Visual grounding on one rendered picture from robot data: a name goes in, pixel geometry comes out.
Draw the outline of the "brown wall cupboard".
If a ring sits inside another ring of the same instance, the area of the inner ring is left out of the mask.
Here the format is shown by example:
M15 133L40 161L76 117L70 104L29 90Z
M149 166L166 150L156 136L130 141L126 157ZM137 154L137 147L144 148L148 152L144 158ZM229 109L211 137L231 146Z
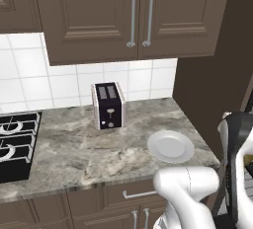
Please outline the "brown wall cupboard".
M0 34L41 31L38 0L0 0Z

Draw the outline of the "black gas hob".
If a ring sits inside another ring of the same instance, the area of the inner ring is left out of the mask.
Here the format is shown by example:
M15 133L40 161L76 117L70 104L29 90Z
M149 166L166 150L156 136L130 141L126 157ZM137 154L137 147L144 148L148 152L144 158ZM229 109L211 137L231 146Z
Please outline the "black gas hob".
M27 180L42 112L0 114L0 184Z

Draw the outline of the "brown base cupboard run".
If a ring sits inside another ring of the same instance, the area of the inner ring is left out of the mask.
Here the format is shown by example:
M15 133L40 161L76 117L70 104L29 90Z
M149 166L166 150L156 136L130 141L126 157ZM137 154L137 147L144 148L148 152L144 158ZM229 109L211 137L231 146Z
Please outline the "brown base cupboard run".
M0 229L74 229L67 196L0 203Z

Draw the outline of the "black and silver toaster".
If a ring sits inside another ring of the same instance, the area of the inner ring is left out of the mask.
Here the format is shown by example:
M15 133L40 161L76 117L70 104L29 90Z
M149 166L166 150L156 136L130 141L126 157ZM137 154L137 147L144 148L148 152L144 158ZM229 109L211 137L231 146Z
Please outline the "black and silver toaster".
M91 93L97 129L126 125L126 100L118 82L92 84Z

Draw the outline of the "white round plate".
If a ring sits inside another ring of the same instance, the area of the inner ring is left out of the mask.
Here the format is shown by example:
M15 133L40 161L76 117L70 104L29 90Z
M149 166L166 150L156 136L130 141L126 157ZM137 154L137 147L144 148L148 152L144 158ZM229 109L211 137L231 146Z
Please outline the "white round plate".
M184 134L174 130L160 130L147 140L151 155L162 162L180 164L190 160L195 154L193 142Z

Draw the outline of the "brown base cupboard door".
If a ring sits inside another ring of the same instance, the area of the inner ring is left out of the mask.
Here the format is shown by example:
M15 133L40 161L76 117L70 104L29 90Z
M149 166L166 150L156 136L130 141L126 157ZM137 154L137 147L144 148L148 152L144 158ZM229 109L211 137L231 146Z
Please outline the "brown base cupboard door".
M143 212L143 208L149 208L148 229L153 229L154 223L166 209L166 202L153 201L142 204L139 207L139 229L144 229L145 213Z
M91 214L72 211L73 226L74 229L133 229L133 215L131 213L133 210L137 210L139 213L139 206L122 206Z

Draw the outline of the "brown wall cupboard door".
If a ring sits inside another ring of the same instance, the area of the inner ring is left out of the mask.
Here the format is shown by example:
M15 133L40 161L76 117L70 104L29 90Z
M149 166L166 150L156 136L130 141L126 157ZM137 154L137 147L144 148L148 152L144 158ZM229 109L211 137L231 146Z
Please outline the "brown wall cupboard door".
M214 55L227 0L153 0L151 45L147 39L149 0L140 0L140 59Z
M130 41L131 0L38 0L42 31L52 66L137 58L139 0L134 47Z

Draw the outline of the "brown drawer front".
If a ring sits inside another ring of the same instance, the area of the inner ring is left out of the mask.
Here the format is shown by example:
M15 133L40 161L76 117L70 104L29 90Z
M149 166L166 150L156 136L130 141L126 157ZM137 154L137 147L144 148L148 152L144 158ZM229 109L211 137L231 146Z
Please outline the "brown drawer front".
M123 191L127 191L128 194L154 191L153 181L149 179L145 181L103 187L103 206L105 208L110 208L118 205L132 205L133 203L142 204L152 200L163 200L163 197L159 194L125 199L123 197Z

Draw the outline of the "brown tall oven housing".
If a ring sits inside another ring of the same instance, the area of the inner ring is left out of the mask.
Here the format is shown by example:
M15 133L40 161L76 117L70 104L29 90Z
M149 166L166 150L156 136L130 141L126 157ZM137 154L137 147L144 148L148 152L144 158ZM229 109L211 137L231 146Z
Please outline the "brown tall oven housing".
M244 111L253 90L253 0L227 0L215 54L180 58L173 99L217 158L225 112Z

